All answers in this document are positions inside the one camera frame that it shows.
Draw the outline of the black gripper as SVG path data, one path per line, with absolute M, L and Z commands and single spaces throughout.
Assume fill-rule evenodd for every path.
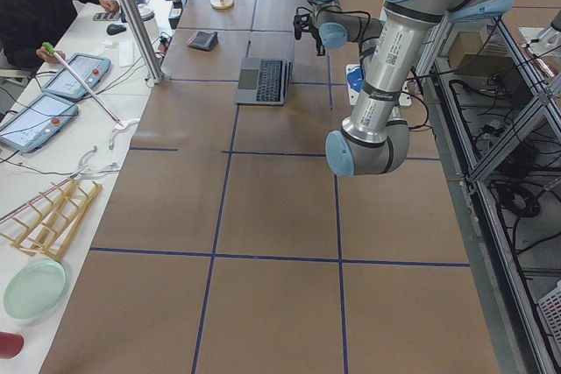
M 317 56 L 324 56 L 325 55 L 325 47 L 323 45 L 323 41 L 322 41 L 322 38 L 320 36 L 319 29 L 315 25 L 309 24 L 309 33 L 312 35 L 312 37 L 316 41 L 316 55 Z

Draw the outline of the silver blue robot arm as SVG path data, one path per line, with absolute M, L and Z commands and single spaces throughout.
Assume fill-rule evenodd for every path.
M 384 0 L 385 20 L 345 12 L 339 0 L 311 0 L 310 29 L 335 49 L 359 45 L 363 82 L 350 116 L 328 134 L 325 154 L 338 176 L 390 173 L 404 161 L 409 128 L 399 97 L 430 30 L 448 18 L 465 22 L 498 17 L 515 0 Z

